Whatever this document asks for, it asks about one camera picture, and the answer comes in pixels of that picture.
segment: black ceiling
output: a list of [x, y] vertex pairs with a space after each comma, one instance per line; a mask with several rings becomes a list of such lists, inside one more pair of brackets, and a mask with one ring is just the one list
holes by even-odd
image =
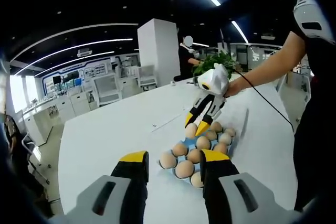
[[[210, 0], [3, 0], [0, 47], [5, 49], [9, 59], [13, 59], [33, 43], [68, 29], [107, 23], [136, 23], [137, 26], [94, 27], [59, 35], [27, 50], [16, 60], [31, 63], [64, 48], [120, 38], [133, 38], [133, 41], [89, 47], [94, 54], [106, 51], [131, 53], [138, 48], [136, 30], [152, 18], [177, 23], [198, 43], [216, 45], [221, 39], [219, 28], [222, 28], [225, 40], [244, 42], [230, 23], [235, 20], [249, 42], [281, 45], [289, 31], [295, 1], [219, 0], [222, 5], [216, 7]], [[276, 39], [263, 40], [262, 34], [274, 35]], [[62, 52], [35, 66], [48, 69], [67, 62], [76, 57], [77, 50]], [[12, 67], [11, 73], [18, 69]]]

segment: potted plant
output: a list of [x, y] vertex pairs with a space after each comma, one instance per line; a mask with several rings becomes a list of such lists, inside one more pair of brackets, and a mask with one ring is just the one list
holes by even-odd
[[232, 73], [235, 71], [236, 62], [229, 54], [226, 54], [223, 51], [220, 51], [220, 53], [215, 55], [208, 55], [198, 66], [195, 66], [193, 69], [194, 77], [200, 76], [209, 69], [213, 69], [214, 63], [223, 64], [229, 73], [228, 79], [230, 80]]

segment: floor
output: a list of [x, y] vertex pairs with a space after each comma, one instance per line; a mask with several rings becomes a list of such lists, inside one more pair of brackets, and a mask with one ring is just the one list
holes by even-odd
[[[285, 84], [280, 92], [280, 97], [285, 105], [289, 120], [296, 129], [299, 123], [297, 119], [301, 117], [304, 111], [305, 93]], [[45, 180], [38, 174], [36, 174], [36, 177], [47, 189], [53, 213], [60, 215], [63, 214], [63, 209], [58, 189], [58, 154], [64, 125], [58, 119], [55, 119], [54, 125], [55, 126], [52, 128], [49, 135], [48, 142], [39, 147], [41, 153], [40, 162], [42, 165], [38, 167], [38, 170], [50, 181], [50, 185], [47, 185]], [[31, 160], [36, 164], [37, 160], [35, 157]]]

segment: blue egg tray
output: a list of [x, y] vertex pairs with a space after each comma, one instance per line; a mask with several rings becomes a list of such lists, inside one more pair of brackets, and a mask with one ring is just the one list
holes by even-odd
[[[185, 160], [188, 160], [188, 159], [187, 159], [187, 155], [189, 154], [189, 152], [190, 152], [191, 150], [193, 150], [193, 149], [196, 149], [196, 142], [197, 142], [197, 139], [198, 139], [199, 137], [201, 137], [201, 136], [205, 136], [205, 134], [206, 134], [206, 132], [204, 132], [204, 133], [201, 134], [200, 136], [196, 136], [195, 138], [187, 138], [187, 137], [186, 137], [184, 141], [179, 141], [179, 142], [177, 143], [177, 144], [183, 144], [184, 146], [186, 146], [188, 151], [187, 151], [187, 154], [186, 154], [186, 155], [179, 156], [179, 157], [176, 158], [176, 159], [177, 159], [177, 164], [176, 164], [176, 166], [177, 166], [180, 162], [185, 161]], [[220, 138], [221, 135], [222, 135], [221, 132], [217, 133], [217, 139], [216, 139], [216, 140], [211, 140], [211, 141], [210, 141], [210, 144], [211, 144], [210, 150], [213, 150], [213, 149], [215, 148], [215, 146], [218, 144], [218, 139]], [[232, 139], [231, 145], [227, 147], [227, 149], [228, 149], [228, 151], [227, 151], [228, 154], [227, 154], [227, 155], [228, 155], [229, 157], [230, 157], [230, 147], [232, 146], [233, 141], [234, 141], [234, 137], [233, 137], [233, 139]], [[164, 169], [164, 170], [166, 170], [166, 171], [168, 171], [169, 173], [173, 174], [177, 179], [183, 180], [183, 181], [185, 181], [185, 182], [187, 182], [187, 183], [189, 183], [189, 184], [191, 184], [191, 181], [190, 181], [191, 176], [192, 176], [193, 174], [199, 172], [200, 169], [201, 169], [199, 163], [194, 164], [194, 172], [193, 172], [193, 174], [192, 174], [190, 177], [188, 177], [188, 178], [178, 178], [178, 177], [176, 176], [176, 173], [175, 173], [175, 168], [176, 168], [176, 167], [174, 167], [174, 168], [169, 168], [169, 169], [165, 169], [165, 168], [163, 168], [163, 167], [161, 166], [161, 168]]]

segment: egg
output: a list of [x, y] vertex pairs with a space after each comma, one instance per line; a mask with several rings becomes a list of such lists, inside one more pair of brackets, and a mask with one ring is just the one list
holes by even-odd
[[187, 159], [193, 162], [194, 164], [199, 163], [201, 160], [201, 154], [199, 149], [191, 150], [187, 155]]
[[231, 145], [231, 143], [232, 143], [232, 137], [228, 133], [223, 133], [219, 137], [218, 141], [220, 143], [223, 143], [223, 144], [226, 144], [226, 145]]
[[196, 147], [197, 149], [201, 150], [201, 149], [210, 149], [210, 141], [209, 139], [206, 138], [206, 136], [200, 136], [197, 139], [196, 142]]
[[212, 130], [214, 132], [221, 132], [222, 129], [223, 129], [223, 127], [218, 122], [213, 122], [210, 126], [210, 130]]
[[223, 154], [227, 154], [227, 146], [224, 143], [218, 143], [215, 148], [214, 151], [216, 152], [221, 152]]
[[216, 132], [214, 132], [214, 131], [207, 131], [207, 132], [205, 133], [205, 136], [206, 136], [210, 141], [212, 141], [212, 140], [216, 140], [216, 139], [217, 139], [217, 134], [216, 134]]
[[183, 156], [188, 153], [188, 149], [184, 144], [176, 144], [172, 151], [175, 157]]
[[193, 172], [194, 164], [189, 160], [180, 162], [175, 168], [175, 174], [178, 178], [188, 178]]
[[236, 131], [233, 128], [227, 128], [224, 132], [229, 134], [231, 137], [236, 135]]
[[185, 136], [187, 138], [194, 138], [196, 135], [196, 131], [197, 131], [197, 125], [194, 123], [190, 123], [185, 128]]
[[203, 187], [203, 182], [201, 181], [201, 172], [194, 173], [190, 178], [190, 183], [196, 188]]
[[164, 152], [160, 157], [160, 164], [164, 169], [173, 168], [177, 165], [176, 157], [169, 152]]

